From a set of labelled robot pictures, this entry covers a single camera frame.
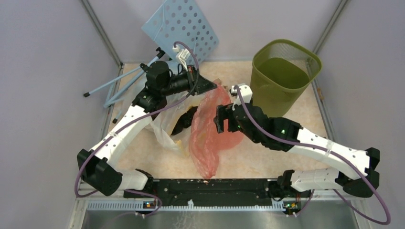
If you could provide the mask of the red translucent trash bag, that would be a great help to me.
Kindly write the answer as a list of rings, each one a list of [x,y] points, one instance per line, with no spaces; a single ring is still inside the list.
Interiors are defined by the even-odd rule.
[[[191,125],[189,152],[197,172],[204,179],[215,176],[219,166],[219,152],[229,150],[242,142],[240,132],[217,133],[213,119],[219,105],[231,103],[228,91],[219,79],[214,81],[217,88],[204,94]]]

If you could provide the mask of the large translucent white plastic bag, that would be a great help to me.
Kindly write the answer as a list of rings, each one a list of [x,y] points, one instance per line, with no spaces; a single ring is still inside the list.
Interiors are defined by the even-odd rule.
[[[205,93],[188,95],[187,68],[180,67],[177,74],[174,74],[170,65],[163,61],[154,62],[150,66],[142,64],[141,67],[146,70],[146,76],[125,94],[123,106],[127,112],[117,128],[145,114],[153,115],[131,124],[118,134],[123,148],[127,149],[141,130],[146,128],[154,133],[162,147],[186,155],[190,127],[174,136],[171,133],[180,116],[192,106],[199,106]]]

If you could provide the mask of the green mesh trash bin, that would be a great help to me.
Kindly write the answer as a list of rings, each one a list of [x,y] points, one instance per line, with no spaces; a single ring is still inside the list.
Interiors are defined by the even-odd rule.
[[[320,58],[286,39],[273,40],[252,59],[254,106],[269,117],[284,116],[322,69]]]

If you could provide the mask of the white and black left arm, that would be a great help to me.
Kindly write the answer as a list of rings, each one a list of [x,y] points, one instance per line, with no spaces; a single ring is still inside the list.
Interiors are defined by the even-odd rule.
[[[174,74],[167,62],[141,64],[146,73],[142,90],[131,102],[124,117],[98,144],[77,154],[79,180],[86,182],[95,192],[104,196],[114,194],[123,181],[123,174],[115,164],[128,144],[149,125],[159,113],[181,104],[189,96],[200,95],[217,88],[217,84],[202,77],[194,65],[186,65]]]

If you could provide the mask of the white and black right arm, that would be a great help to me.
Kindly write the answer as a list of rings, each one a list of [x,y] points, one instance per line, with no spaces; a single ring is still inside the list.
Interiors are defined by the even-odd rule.
[[[355,150],[342,146],[283,117],[271,118],[251,104],[219,105],[213,119],[217,132],[241,132],[253,143],[271,150],[311,157],[328,165],[311,171],[286,170],[277,178],[281,193],[287,197],[308,190],[343,190],[369,198],[380,184],[375,170],[380,151],[373,147]]]

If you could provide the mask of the light blue perforated music stand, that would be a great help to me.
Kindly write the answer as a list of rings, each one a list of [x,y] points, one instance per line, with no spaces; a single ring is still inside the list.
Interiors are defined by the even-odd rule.
[[[113,123],[117,123],[127,112],[132,100],[142,90],[146,82],[144,68],[155,61],[168,60],[177,66],[173,44],[187,45],[194,56],[187,58],[187,65],[201,64],[217,47],[219,40],[213,28],[193,0],[117,0],[120,12],[113,6],[105,12],[118,16],[117,21],[104,20],[101,0],[83,1],[90,10],[91,19],[101,32],[107,48],[121,68],[125,64],[136,63],[135,68],[117,76],[113,80],[84,93],[89,97],[108,87],[109,91],[103,107],[113,110],[118,106]]]

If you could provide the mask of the wooden block by wall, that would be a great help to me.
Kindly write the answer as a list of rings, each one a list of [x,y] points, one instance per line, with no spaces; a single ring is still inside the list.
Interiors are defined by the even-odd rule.
[[[322,94],[322,90],[321,90],[320,87],[317,87],[317,93],[318,93],[319,100],[320,100],[320,101],[323,101],[323,100],[324,100],[324,96],[323,96],[323,94]]]

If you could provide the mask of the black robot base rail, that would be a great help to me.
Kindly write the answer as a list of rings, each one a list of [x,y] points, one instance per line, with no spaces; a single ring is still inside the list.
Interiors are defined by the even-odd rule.
[[[164,207],[186,206],[190,200],[197,207],[270,206],[302,196],[267,178],[154,179],[151,174],[147,178],[143,192],[159,197]]]

